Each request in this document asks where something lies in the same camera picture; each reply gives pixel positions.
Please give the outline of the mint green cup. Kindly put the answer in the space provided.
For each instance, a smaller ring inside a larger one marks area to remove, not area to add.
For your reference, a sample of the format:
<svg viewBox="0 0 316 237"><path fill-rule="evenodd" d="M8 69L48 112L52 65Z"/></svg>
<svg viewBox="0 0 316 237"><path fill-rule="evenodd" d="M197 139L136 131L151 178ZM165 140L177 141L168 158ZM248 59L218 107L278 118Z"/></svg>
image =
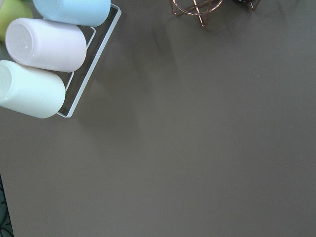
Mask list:
<svg viewBox="0 0 316 237"><path fill-rule="evenodd" d="M64 104L65 87L51 72L0 62L0 105L29 116L44 119L56 114Z"/></svg>

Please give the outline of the light blue cup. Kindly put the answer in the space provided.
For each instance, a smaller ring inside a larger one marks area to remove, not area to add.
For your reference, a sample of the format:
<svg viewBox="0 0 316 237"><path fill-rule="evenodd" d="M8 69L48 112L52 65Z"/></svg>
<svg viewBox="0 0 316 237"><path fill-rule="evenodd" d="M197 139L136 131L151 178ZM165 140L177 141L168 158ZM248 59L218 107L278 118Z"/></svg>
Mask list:
<svg viewBox="0 0 316 237"><path fill-rule="evenodd" d="M34 0L33 4L44 19L90 27L103 24L111 8L109 0Z"/></svg>

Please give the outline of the pale pink cup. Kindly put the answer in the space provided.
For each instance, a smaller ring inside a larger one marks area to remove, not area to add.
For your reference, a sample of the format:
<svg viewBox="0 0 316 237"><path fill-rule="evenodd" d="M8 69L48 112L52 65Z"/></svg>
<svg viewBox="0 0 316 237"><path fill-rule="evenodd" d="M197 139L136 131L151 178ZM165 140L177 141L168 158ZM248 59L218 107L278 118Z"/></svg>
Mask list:
<svg viewBox="0 0 316 237"><path fill-rule="evenodd" d="M87 52L78 26L43 19L12 21L5 45L11 58L21 65L68 73L81 67Z"/></svg>

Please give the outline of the yellow green cup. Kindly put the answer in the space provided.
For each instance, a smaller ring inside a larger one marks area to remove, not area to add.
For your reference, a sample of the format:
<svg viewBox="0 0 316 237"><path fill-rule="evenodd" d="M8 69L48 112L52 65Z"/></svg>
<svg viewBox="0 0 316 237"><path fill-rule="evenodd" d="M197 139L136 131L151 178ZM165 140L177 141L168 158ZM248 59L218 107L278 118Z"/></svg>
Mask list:
<svg viewBox="0 0 316 237"><path fill-rule="evenodd" d="M0 1L0 41L5 41L8 25L18 18L33 18L30 7L22 0Z"/></svg>

